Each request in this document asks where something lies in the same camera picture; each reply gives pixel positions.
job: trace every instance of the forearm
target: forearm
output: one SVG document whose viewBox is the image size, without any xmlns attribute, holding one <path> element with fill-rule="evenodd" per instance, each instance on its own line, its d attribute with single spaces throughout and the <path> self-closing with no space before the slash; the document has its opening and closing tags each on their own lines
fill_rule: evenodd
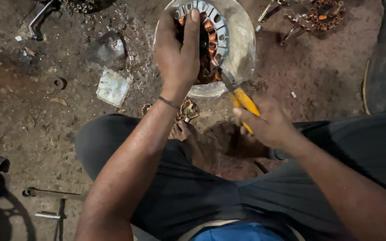
<svg viewBox="0 0 386 241">
<path fill-rule="evenodd" d="M 360 240 L 386 240 L 386 190 L 303 136 L 287 151 L 319 186 L 345 226 Z"/>
<path fill-rule="evenodd" d="M 178 103 L 185 94 L 181 91 L 162 96 Z M 129 224 L 157 172 L 176 112 L 161 100 L 154 103 L 96 178 L 83 207 L 78 233 L 81 229 L 119 229 L 118 224 Z"/>
</svg>

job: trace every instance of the dirt floor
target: dirt floor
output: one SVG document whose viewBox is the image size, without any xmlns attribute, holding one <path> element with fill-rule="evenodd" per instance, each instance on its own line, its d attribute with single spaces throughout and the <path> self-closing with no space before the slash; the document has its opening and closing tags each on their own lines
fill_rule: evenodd
<svg viewBox="0 0 386 241">
<path fill-rule="evenodd" d="M 254 27 L 265 8 L 265 0 L 240 0 Z M 90 15 L 61 8 L 41 25 L 44 40 L 29 38 L 27 25 L 42 8 L 32 0 L 0 1 L 0 155 L 11 161 L 6 175 L 8 189 L 29 213 L 31 225 L 21 216 L 10 218 L 11 227 L 0 233 L 0 240 L 52 240 L 56 222 L 34 217 L 37 211 L 57 211 L 57 200 L 24 198 L 26 187 L 86 192 L 92 181 L 76 159 L 74 139 L 88 121 L 109 113 L 122 112 L 141 117 L 144 103 L 158 97 L 161 79 L 152 59 L 152 43 L 158 16 L 166 2 L 117 0 L 110 7 Z M 340 26 L 322 36 L 303 34 L 276 44 L 279 34 L 291 29 L 283 19 L 286 9 L 260 24 L 256 33 L 255 78 L 242 87 L 248 94 L 264 87 L 292 114 L 294 121 L 314 121 L 363 113 L 359 92 L 367 59 L 377 41 L 383 7 L 380 0 L 345 0 L 347 14 Z M 302 11 L 302 5 L 293 8 Z M 109 30 L 124 36 L 126 60 L 124 74 L 132 74 L 132 85 L 122 108 L 117 109 L 96 98 L 103 66 L 88 62 L 82 53 L 91 41 Z M 22 36 L 22 41 L 15 37 Z M 35 52 L 35 57 L 25 52 Z M 53 88 L 62 77 L 64 90 Z M 138 91 L 138 85 L 144 92 Z M 52 102 L 64 100 L 66 105 Z M 218 151 L 224 149 L 228 134 L 234 132 L 232 104 L 227 95 L 216 100 L 193 100 L 200 117 L 192 121 L 199 132 L 199 143 L 214 174 L 230 180 L 260 175 L 252 159 L 237 160 Z M 257 160 L 269 169 L 281 163 Z M 0 206 L 9 207 L 6 200 Z M 67 201 L 65 240 L 72 240 L 82 203 Z"/>
</svg>

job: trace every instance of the clear plastic bag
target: clear plastic bag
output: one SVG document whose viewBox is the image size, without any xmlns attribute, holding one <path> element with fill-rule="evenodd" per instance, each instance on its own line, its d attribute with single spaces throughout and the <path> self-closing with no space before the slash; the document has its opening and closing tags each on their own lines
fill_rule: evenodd
<svg viewBox="0 0 386 241">
<path fill-rule="evenodd" d="M 178 7 L 191 2 L 173 0 L 166 8 Z M 229 54 L 221 65 L 223 72 L 230 72 L 235 86 L 253 77 L 256 65 L 256 35 L 253 24 L 245 9 L 235 0 L 205 0 L 212 4 L 226 19 L 229 29 Z M 213 82 L 193 85 L 187 96 L 191 98 L 217 98 L 227 92 L 224 84 Z"/>
</svg>

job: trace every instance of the leg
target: leg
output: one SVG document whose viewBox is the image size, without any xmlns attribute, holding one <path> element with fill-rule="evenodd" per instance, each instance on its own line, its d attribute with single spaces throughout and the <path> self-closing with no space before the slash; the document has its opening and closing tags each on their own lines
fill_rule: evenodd
<svg viewBox="0 0 386 241">
<path fill-rule="evenodd" d="M 386 115 L 328 122 L 305 129 L 303 134 L 386 189 Z M 295 161 L 238 185 L 244 204 L 291 217 L 287 222 L 306 236 L 314 230 L 352 239 L 319 188 Z"/>
<path fill-rule="evenodd" d="M 139 121 L 111 114 L 83 127 L 76 152 L 92 179 Z M 242 215 L 236 185 L 194 167 L 184 143 L 169 140 L 156 177 L 131 222 L 160 240 L 176 240 L 205 222 L 241 219 Z"/>
</svg>

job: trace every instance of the person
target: person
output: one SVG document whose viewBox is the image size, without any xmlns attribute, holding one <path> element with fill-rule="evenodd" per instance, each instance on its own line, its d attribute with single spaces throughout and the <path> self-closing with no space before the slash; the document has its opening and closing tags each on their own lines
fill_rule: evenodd
<svg viewBox="0 0 386 241">
<path fill-rule="evenodd" d="M 153 107 L 142 120 L 110 114 L 79 132 L 77 155 L 94 184 L 76 240 L 133 240 L 131 223 L 159 240 L 386 240 L 385 114 L 292 124 L 274 99 L 254 96 L 260 116 L 234 114 L 290 161 L 254 179 L 219 178 L 206 172 L 186 125 L 174 125 L 199 72 L 197 9 L 184 40 L 166 11 Z"/>
</svg>

